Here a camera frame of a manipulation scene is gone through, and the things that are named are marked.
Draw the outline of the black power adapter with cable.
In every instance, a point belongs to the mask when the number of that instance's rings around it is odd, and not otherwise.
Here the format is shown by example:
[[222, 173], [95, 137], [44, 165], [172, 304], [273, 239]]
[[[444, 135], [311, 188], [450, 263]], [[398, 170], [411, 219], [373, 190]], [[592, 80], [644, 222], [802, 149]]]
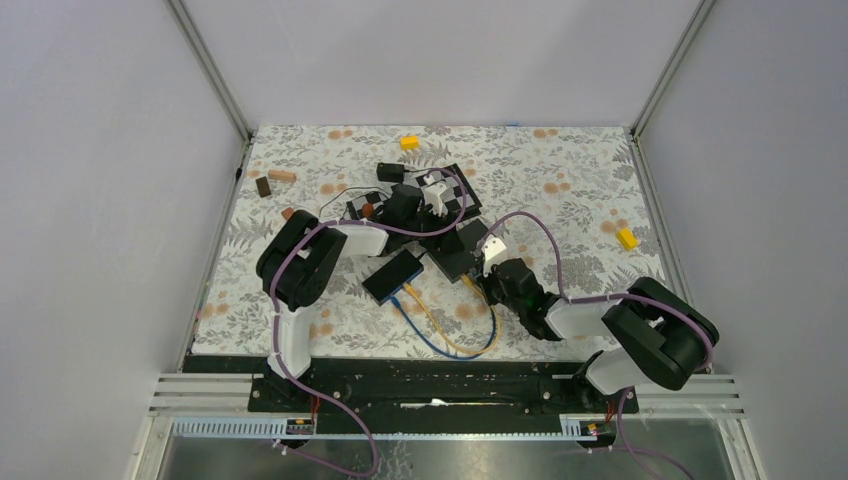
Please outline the black power adapter with cable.
[[[401, 163], [385, 163], [380, 162], [376, 167], [376, 175], [377, 179], [381, 182], [394, 182], [394, 183], [402, 183], [407, 174], [419, 173], [422, 172], [422, 169], [411, 169], [410, 167], [401, 164]], [[351, 186], [342, 189], [339, 193], [337, 193], [331, 200], [326, 202], [318, 209], [318, 217], [321, 217], [323, 210], [329, 207], [332, 203], [338, 200], [344, 193], [349, 191], [362, 191], [362, 197], [366, 197], [369, 193], [375, 192], [378, 199], [381, 199], [383, 196], [388, 197], [389, 194], [384, 191], [381, 187], [373, 186]]]

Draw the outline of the large black network switch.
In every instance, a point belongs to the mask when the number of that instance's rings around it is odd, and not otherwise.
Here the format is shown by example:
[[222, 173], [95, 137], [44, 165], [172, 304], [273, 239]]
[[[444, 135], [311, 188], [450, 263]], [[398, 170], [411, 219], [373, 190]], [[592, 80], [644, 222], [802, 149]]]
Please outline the large black network switch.
[[464, 274], [479, 269], [482, 259], [475, 255], [478, 242], [488, 230], [479, 218], [462, 226], [450, 239], [448, 251], [429, 250], [427, 254], [450, 283], [456, 283]]

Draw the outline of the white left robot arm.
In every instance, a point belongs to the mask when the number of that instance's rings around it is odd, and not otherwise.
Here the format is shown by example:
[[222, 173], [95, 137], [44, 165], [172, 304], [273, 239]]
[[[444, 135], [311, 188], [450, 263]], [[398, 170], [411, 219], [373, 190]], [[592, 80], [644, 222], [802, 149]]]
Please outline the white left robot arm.
[[311, 387], [300, 376], [312, 360], [310, 316], [339, 259], [385, 256], [411, 242], [427, 252], [457, 253], [462, 249], [458, 226], [476, 210], [476, 196], [460, 174], [432, 168], [412, 184], [393, 186], [371, 213], [322, 222], [305, 210], [294, 211], [256, 264], [274, 309], [268, 363], [279, 377], [272, 398], [288, 411], [309, 401]]

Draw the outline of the small black network switch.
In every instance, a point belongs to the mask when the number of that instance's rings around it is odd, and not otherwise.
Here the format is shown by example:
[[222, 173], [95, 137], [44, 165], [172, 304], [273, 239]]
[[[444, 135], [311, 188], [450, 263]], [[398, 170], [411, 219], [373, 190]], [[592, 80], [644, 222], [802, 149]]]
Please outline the small black network switch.
[[378, 305], [383, 305], [422, 271], [421, 261], [410, 251], [401, 250], [367, 277], [362, 286]]

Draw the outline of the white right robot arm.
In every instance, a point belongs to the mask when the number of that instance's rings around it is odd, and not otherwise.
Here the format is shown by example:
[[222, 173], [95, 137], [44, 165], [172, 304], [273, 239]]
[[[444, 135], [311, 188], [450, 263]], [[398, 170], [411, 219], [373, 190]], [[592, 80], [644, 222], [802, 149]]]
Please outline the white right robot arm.
[[567, 300], [538, 282], [530, 267], [493, 236], [475, 251], [486, 300], [505, 306], [534, 338], [610, 337], [618, 346], [592, 355], [573, 386], [575, 402], [597, 412], [626, 387], [654, 384], [679, 391], [712, 361], [717, 328], [651, 277], [621, 293]]

